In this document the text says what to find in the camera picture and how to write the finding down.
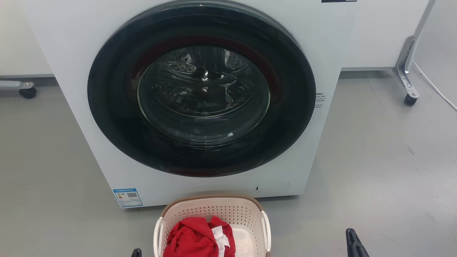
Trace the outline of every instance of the door glass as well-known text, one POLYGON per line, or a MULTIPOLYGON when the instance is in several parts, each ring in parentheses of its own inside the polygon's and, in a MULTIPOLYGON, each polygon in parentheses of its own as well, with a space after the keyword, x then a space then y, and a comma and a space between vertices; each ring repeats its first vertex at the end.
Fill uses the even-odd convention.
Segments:
POLYGON ((138 102, 165 136, 199 147, 225 145, 264 117, 270 91, 247 58, 215 46, 188 46, 164 54, 144 72, 138 102))

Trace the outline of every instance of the laundry basket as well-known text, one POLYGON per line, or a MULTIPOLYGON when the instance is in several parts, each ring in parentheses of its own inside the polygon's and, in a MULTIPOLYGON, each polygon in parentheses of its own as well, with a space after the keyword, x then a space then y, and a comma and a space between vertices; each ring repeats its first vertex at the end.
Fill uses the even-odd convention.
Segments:
POLYGON ((205 195, 183 198, 170 203, 154 229, 154 255, 162 257, 171 229, 187 217, 213 216, 230 224, 236 257, 269 257, 270 223, 262 206, 245 195, 205 195))

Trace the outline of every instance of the red cloth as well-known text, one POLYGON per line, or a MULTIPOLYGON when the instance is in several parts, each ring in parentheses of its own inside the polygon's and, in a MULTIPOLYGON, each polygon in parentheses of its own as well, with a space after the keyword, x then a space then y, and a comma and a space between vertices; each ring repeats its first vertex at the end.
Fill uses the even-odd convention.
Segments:
POLYGON ((209 223, 201 217, 185 218, 178 222, 168 235, 163 257, 218 257, 219 248, 211 229, 219 226, 222 226, 230 244, 230 249, 225 247, 224 257, 234 257, 232 227, 215 216, 209 223))

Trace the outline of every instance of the metal leg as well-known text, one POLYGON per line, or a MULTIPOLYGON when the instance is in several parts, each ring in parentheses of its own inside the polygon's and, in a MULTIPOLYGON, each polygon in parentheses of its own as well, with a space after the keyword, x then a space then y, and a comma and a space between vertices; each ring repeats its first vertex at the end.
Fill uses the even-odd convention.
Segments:
POLYGON ((435 5, 436 0, 429 0, 427 7, 425 8, 424 14, 420 18, 419 24, 417 25, 416 31, 414 32, 414 36, 416 37, 416 41, 413 43, 412 52, 409 54, 408 58, 406 59, 406 74, 409 74, 409 69, 411 68, 411 64, 413 63, 414 51, 416 50, 417 42, 419 41, 420 34, 422 33, 422 29, 424 28, 425 22, 427 21, 433 6, 435 5))
POLYGON ((403 88, 406 90, 406 98, 404 100, 404 103, 410 106, 413 106, 417 99, 419 98, 419 93, 416 91, 414 86, 411 84, 411 81, 408 79, 408 73, 406 72, 406 63, 408 60, 408 57, 413 49, 414 42, 416 41, 415 36, 411 36, 406 39, 403 49, 401 50, 399 59, 397 61, 397 64, 395 65, 395 68, 393 69, 393 73, 397 77, 397 79, 402 83, 403 88))
POLYGON ((33 82, 0 80, 0 90, 19 89, 19 94, 27 99, 32 99, 37 94, 37 89, 33 85, 33 82))

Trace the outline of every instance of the sticker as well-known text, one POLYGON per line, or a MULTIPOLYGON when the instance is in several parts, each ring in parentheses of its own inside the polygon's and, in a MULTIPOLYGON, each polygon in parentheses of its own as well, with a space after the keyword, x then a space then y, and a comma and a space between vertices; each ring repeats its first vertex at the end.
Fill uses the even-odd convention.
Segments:
POLYGON ((323 101, 325 101, 324 93, 316 93, 316 104, 314 105, 314 108, 321 108, 323 101))
POLYGON ((113 191, 122 208, 143 206, 136 188, 114 189, 113 191))
POLYGON ((322 0, 323 3, 357 2, 357 0, 322 0))

